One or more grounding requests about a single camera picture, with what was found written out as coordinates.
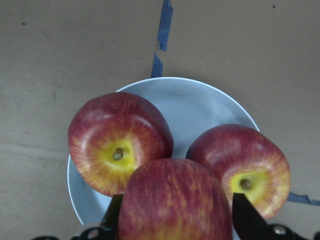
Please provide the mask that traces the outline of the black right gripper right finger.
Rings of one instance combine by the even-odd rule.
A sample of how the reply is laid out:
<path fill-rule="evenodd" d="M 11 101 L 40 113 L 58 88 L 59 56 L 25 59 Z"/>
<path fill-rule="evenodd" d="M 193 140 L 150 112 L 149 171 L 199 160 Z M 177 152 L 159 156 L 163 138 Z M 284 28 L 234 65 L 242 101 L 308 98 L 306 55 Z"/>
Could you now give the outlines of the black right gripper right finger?
<path fill-rule="evenodd" d="M 232 196 L 232 223 L 241 240 L 303 240 L 281 224 L 268 224 L 244 193 Z"/>

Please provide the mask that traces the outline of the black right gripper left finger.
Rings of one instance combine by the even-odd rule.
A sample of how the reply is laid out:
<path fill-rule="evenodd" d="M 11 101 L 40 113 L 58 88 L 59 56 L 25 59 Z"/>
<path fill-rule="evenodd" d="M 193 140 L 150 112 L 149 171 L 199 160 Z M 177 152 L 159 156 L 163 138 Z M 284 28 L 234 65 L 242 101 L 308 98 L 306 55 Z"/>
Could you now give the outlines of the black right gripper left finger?
<path fill-rule="evenodd" d="M 118 240 L 118 221 L 123 194 L 114 195 L 99 224 L 82 231 L 75 240 Z"/>

